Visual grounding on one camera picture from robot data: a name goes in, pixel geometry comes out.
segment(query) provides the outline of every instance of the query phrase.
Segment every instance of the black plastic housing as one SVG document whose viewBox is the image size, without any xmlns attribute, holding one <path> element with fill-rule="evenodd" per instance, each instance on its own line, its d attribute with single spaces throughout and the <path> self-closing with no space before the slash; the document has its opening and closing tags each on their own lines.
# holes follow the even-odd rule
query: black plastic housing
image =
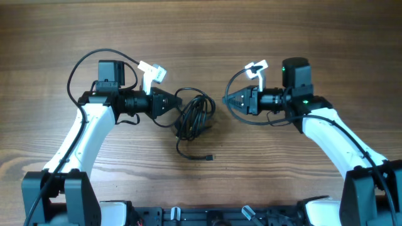
<svg viewBox="0 0 402 226">
<path fill-rule="evenodd" d="M 302 116 L 311 113 L 312 110 L 317 110 L 321 108 L 332 109 L 332 104 L 327 101 L 327 99 L 320 96 L 304 96 L 299 98 L 293 98 L 291 102 L 288 104 L 289 108 L 285 112 L 286 117 L 291 116 Z M 299 130 L 300 133 L 303 133 L 303 120 L 298 119 L 293 121 L 293 125 Z"/>
<path fill-rule="evenodd" d="M 261 112 L 258 110 L 258 87 L 255 85 L 250 85 L 228 95 L 227 101 L 233 109 L 243 114 L 257 116 Z M 225 97 L 222 98 L 222 102 L 227 104 Z"/>
<path fill-rule="evenodd" d="M 293 57 L 282 61 L 282 85 L 292 87 L 292 98 L 314 94 L 312 68 L 306 58 Z"/>
<path fill-rule="evenodd" d="M 21 188 L 26 215 L 50 175 L 47 171 L 27 172 L 25 175 Z M 59 192 L 65 194 L 66 202 L 52 203 L 50 198 L 57 197 Z M 69 173 L 57 174 L 36 206 L 29 225 L 48 223 L 59 213 L 67 213 L 68 221 L 72 224 L 100 225 L 100 210 L 87 173 L 73 169 Z"/>
<path fill-rule="evenodd" d="M 386 174 L 386 184 L 393 197 L 398 225 L 402 221 L 402 160 L 386 161 L 377 166 Z M 391 226 L 391 212 L 385 195 L 376 195 L 376 187 L 382 190 L 372 168 L 356 168 L 346 173 L 340 202 L 339 217 L 342 225 Z"/>
<path fill-rule="evenodd" d="M 112 106 L 117 122 L 120 114 L 133 116 L 136 113 L 145 113 L 151 119 L 156 119 L 158 116 L 181 105 L 182 100 L 159 88 L 151 87 L 150 95 L 146 95 L 143 90 L 125 90 L 118 92 L 86 91 L 78 99 L 78 103 L 80 105 L 91 103 Z"/>
<path fill-rule="evenodd" d="M 122 85 L 125 85 L 124 62 L 120 60 L 99 60 L 96 91 L 117 92 Z"/>
<path fill-rule="evenodd" d="M 258 109 L 260 112 L 262 110 L 271 110 L 276 114 L 283 110 L 283 100 L 290 100 L 290 95 L 283 98 L 283 89 L 264 89 L 262 92 L 258 92 Z"/>
</svg>

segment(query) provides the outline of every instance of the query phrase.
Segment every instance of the black wire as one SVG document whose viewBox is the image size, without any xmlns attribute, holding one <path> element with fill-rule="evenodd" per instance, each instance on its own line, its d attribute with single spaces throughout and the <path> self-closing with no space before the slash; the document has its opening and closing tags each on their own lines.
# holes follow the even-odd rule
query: black wire
<svg viewBox="0 0 402 226">
<path fill-rule="evenodd" d="M 273 111 L 270 110 L 270 111 L 266 114 L 266 118 L 267 118 L 268 122 L 271 122 L 270 119 L 269 119 L 269 113 L 271 113 L 271 112 L 273 112 Z M 272 126 L 272 127 L 276 127 L 276 126 L 287 126 L 287 125 L 289 125 L 289 124 L 291 124 L 291 122 L 287 122 L 287 123 L 280 124 L 280 125 L 270 124 L 270 126 Z"/>
<path fill-rule="evenodd" d="M 124 62 L 124 64 L 125 64 L 127 67 L 129 67 L 129 68 L 133 71 L 134 76 L 136 77 L 136 82 L 134 83 L 134 85 L 131 85 L 131 86 L 129 86 L 129 87 L 125 87 L 125 88 L 119 89 L 120 91 L 132 90 L 133 88 L 135 88 L 135 87 L 137 86 L 137 83 L 138 83 L 137 73 L 136 73 L 136 71 L 134 70 L 134 68 L 133 68 L 130 64 L 126 63 L 126 62 Z"/>
<path fill-rule="evenodd" d="M 241 122 L 243 122 L 243 123 L 250 124 L 250 125 L 256 125 L 256 126 L 273 125 L 273 124 L 276 124 L 276 123 L 279 123 L 279 122 L 286 122 L 286 121 L 288 121 L 288 122 L 293 122 L 293 121 L 295 121 L 295 120 L 300 120 L 300 119 L 304 119 L 304 118 L 321 119 L 321 120 L 323 120 L 323 121 L 326 121 L 326 122 L 331 123 L 333 126 L 335 126 L 336 128 L 338 128 L 339 130 L 341 130 L 341 131 L 354 143 L 354 145 L 359 149 L 359 151 L 363 154 L 363 156 L 364 156 L 364 157 L 368 160 L 368 162 L 371 164 L 372 170 L 373 170 L 374 174 L 375 174 L 376 177 L 378 178 L 378 180 L 379 180 L 379 182 L 380 182 L 380 185 L 382 186 L 382 188 L 383 188 L 384 191 L 385 191 L 385 195 L 386 195 L 386 198 L 387 198 L 387 201 L 388 201 L 389 209 L 391 210 L 391 218 L 392 218 L 393 225 L 394 225 L 394 226 L 397 226 L 397 225 L 398 225 L 398 221 L 397 221 L 397 219 L 396 219 L 396 212 L 395 212 L 394 201 L 393 201 L 393 199 L 392 199 L 392 196 L 391 196 L 391 193 L 390 193 L 390 191 L 389 191 L 388 185 L 386 184 L 385 179 L 384 179 L 384 177 L 382 176 L 382 174 L 379 172 L 377 165 L 376 165 L 375 162 L 371 159 L 370 154 L 362 148 L 362 146 L 352 137 L 352 135 L 350 135 L 342 126 L 340 126 L 339 124 L 337 124 L 335 121 L 332 121 L 332 120 L 330 120 L 330 119 L 328 119 L 328 118 L 326 118 L 326 117 L 322 117 L 322 116 L 303 115 L 303 116 L 287 117 L 287 118 L 284 118 L 284 119 L 278 119 L 278 120 L 275 120 L 275 121 L 268 121 L 268 122 L 253 122 L 253 121 L 245 120 L 245 119 L 239 117 L 238 115 L 236 115 L 236 114 L 233 112 L 233 110 L 232 110 L 232 108 L 231 108 L 231 106 L 230 106 L 230 104 L 229 104 L 229 102 L 228 102 L 228 100 L 227 100 L 229 88 L 230 88 L 232 82 L 234 81 L 234 79 L 235 79 L 236 77 L 238 77 L 239 75 L 241 75 L 242 73 L 244 73 L 246 70 L 249 70 L 249 69 L 251 69 L 251 70 L 252 70 L 252 69 L 258 70 L 258 68 L 252 68 L 252 67 L 251 67 L 251 68 L 247 68 L 247 69 L 243 69 L 243 70 L 241 70 L 240 72 L 237 72 L 237 73 L 229 80 L 229 83 L 227 84 L 227 87 L 226 87 L 226 90 L 225 90 L 225 102 L 227 103 L 227 104 L 226 104 L 227 109 L 228 109 L 229 112 L 233 115 L 233 117 L 235 117 L 236 119 L 238 119 L 239 121 L 241 121 Z"/>
<path fill-rule="evenodd" d="M 96 82 L 97 82 L 98 80 L 95 80 L 95 81 L 93 81 L 92 82 L 92 85 L 90 86 L 90 90 L 89 91 L 93 91 L 94 90 L 94 87 L 95 87 L 95 84 L 96 84 Z"/>
<path fill-rule="evenodd" d="M 286 100 L 286 96 L 288 95 L 289 91 L 292 89 L 292 87 L 287 87 L 285 88 L 285 91 L 283 92 L 282 95 L 282 104 L 283 104 L 283 109 L 285 112 L 289 112 L 289 115 L 292 116 L 291 110 L 288 108 L 288 101 Z"/>
<path fill-rule="evenodd" d="M 135 116 L 137 117 L 137 122 L 132 122 L 129 120 L 121 120 L 120 122 L 117 122 L 116 125 L 118 125 L 120 123 L 127 123 L 127 124 L 134 125 L 134 126 L 138 125 L 139 124 L 139 115 L 137 113 L 135 113 Z"/>
<path fill-rule="evenodd" d="M 78 140 L 80 139 L 80 136 L 82 134 L 82 131 L 84 130 L 85 127 L 85 123 L 86 121 L 86 114 L 83 110 L 83 108 L 78 104 L 78 102 L 74 99 L 74 97 L 71 94 L 70 91 L 70 83 L 71 83 L 71 79 L 73 77 L 74 72 L 76 71 L 76 69 L 78 68 L 78 66 L 83 62 L 83 60 L 85 60 L 87 57 L 89 57 L 90 55 L 94 54 L 94 53 L 98 53 L 101 51 L 109 51 L 109 52 L 113 52 L 116 53 L 118 55 L 121 55 L 125 58 L 127 58 L 128 60 L 134 62 L 135 64 L 139 64 L 136 60 L 132 59 L 131 57 L 117 51 L 117 50 L 112 50 L 112 49 L 108 49 L 108 48 L 102 48 L 102 49 L 98 49 L 98 50 L 94 50 L 91 51 L 89 53 L 87 53 L 85 56 L 83 56 L 74 66 L 73 70 L 70 73 L 70 76 L 68 77 L 68 81 L 67 81 L 67 94 L 68 97 L 70 97 L 70 100 L 75 104 L 75 106 L 77 106 L 77 108 L 79 109 L 79 111 L 81 112 L 82 115 L 82 122 L 81 122 L 81 126 L 80 129 L 76 135 L 76 137 L 74 138 L 73 142 L 71 143 L 71 146 L 68 148 L 67 152 L 64 154 L 63 158 L 60 160 L 59 164 L 57 165 L 57 167 L 55 168 L 55 170 L 53 171 L 53 173 L 50 175 L 49 179 L 47 179 L 46 183 L 43 185 L 43 187 L 41 188 L 38 196 L 35 198 L 30 211 L 28 212 L 25 222 L 24 222 L 24 226 L 28 226 L 30 224 L 31 218 L 33 216 L 33 213 L 35 211 L 36 206 L 38 205 L 40 199 L 42 198 L 42 196 L 47 192 L 50 183 L 54 180 L 54 178 L 56 177 L 56 174 L 59 172 L 59 170 L 63 167 L 64 163 L 66 163 L 67 158 L 70 156 L 71 152 L 73 151 L 76 143 L 78 142 Z"/>
<path fill-rule="evenodd" d="M 179 148 L 178 145 L 181 140 L 183 141 L 193 141 L 195 138 L 197 138 L 203 131 L 206 129 L 210 128 L 210 126 L 206 126 L 205 123 L 209 120 L 211 120 L 214 112 L 215 112 L 215 101 L 210 98 L 205 92 L 196 89 L 196 88 L 190 88 L 190 87 L 185 87 L 185 88 L 180 88 L 176 91 L 175 97 L 177 97 L 177 94 L 180 91 L 183 90 L 193 90 L 201 93 L 202 95 L 197 95 L 192 99 L 182 110 L 177 107 L 177 110 L 179 111 L 180 115 L 177 117 L 177 119 L 172 122 L 169 125 L 161 125 L 157 123 L 154 119 L 152 121 L 160 127 L 168 128 L 171 126 L 175 126 L 177 129 L 176 137 L 177 137 L 177 143 L 176 143 L 176 150 L 177 153 L 189 160 L 213 160 L 212 155 L 207 155 L 207 156 L 189 156 L 186 154 L 183 154 Z M 211 110 L 208 111 L 208 103 L 211 106 Z"/>
</svg>

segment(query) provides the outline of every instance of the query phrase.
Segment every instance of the cable connector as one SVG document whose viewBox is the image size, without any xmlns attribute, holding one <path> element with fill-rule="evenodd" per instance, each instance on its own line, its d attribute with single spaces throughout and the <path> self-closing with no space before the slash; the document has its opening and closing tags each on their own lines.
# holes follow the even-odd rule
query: cable connector
<svg viewBox="0 0 402 226">
<path fill-rule="evenodd" d="M 207 155 L 206 157 L 205 157 L 205 160 L 207 160 L 207 161 L 213 161 L 214 160 L 214 156 L 213 155 Z"/>
<path fill-rule="evenodd" d="M 244 68 L 248 69 L 251 68 L 253 66 L 262 66 L 262 68 L 257 69 L 257 70 L 246 70 L 246 74 L 250 79 L 255 79 L 258 78 L 259 79 L 259 88 L 258 90 L 260 92 L 262 92 L 265 89 L 265 75 L 263 73 L 261 73 L 264 69 L 268 68 L 268 63 L 266 62 L 266 60 L 261 60 L 258 63 L 254 63 L 251 62 L 249 64 L 247 64 Z"/>
<path fill-rule="evenodd" d="M 162 83 L 162 80 L 165 78 L 165 75 L 167 73 L 167 71 L 163 67 L 157 64 L 151 66 L 144 61 L 139 62 L 138 69 L 144 72 L 143 90 L 145 91 L 146 95 L 149 95 L 151 93 L 152 82 L 156 82 L 158 84 Z"/>
</svg>

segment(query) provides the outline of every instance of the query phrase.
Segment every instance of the wooden surface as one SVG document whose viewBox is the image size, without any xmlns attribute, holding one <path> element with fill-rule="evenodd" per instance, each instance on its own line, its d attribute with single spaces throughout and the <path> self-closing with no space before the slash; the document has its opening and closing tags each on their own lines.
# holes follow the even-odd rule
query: wooden surface
<svg viewBox="0 0 402 226">
<path fill-rule="evenodd" d="M 22 224 L 21 179 L 50 160 L 76 115 L 68 75 L 81 56 L 102 47 L 163 65 L 168 75 L 158 86 L 168 92 L 194 86 L 214 98 L 213 128 L 181 148 L 216 160 L 179 157 L 172 131 L 141 114 L 140 125 L 116 126 L 106 137 L 91 177 L 98 200 L 241 207 L 340 198 L 342 178 L 315 143 L 293 126 L 241 124 L 220 99 L 250 61 L 267 59 L 267 87 L 280 87 L 281 61 L 307 57 L 315 93 L 373 149 L 402 158 L 401 10 L 396 1 L 0 6 L 0 225 Z M 86 60 L 73 78 L 75 97 L 96 79 L 99 59 L 122 58 L 101 53 Z M 126 79 L 133 82 L 130 73 Z M 250 83 L 243 77 L 231 90 Z"/>
</svg>

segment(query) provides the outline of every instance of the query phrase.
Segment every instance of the wood grain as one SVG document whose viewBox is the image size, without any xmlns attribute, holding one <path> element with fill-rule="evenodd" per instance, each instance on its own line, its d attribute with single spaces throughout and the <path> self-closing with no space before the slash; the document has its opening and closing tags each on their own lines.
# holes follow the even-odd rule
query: wood grain
<svg viewBox="0 0 402 226">
<path fill-rule="evenodd" d="M 168 76 L 159 86 L 166 91 L 195 86 L 214 98 L 213 128 L 181 148 L 216 160 L 180 158 L 173 133 L 141 115 L 140 125 L 116 126 L 106 137 L 91 177 L 98 200 L 240 207 L 340 198 L 342 178 L 316 144 L 293 126 L 241 124 L 220 99 L 228 80 L 250 61 L 267 59 L 267 86 L 280 87 L 281 61 L 307 57 L 316 94 L 333 103 L 369 146 L 400 159 L 401 10 L 401 3 L 382 1 L 0 6 L 0 225 L 22 224 L 21 179 L 54 155 L 76 114 L 67 77 L 81 56 L 103 47 L 163 65 Z M 96 78 L 96 61 L 111 58 L 122 59 L 100 53 L 84 61 L 73 78 L 74 96 Z M 126 79 L 133 82 L 130 74 Z M 241 78 L 232 90 L 250 83 Z"/>
</svg>

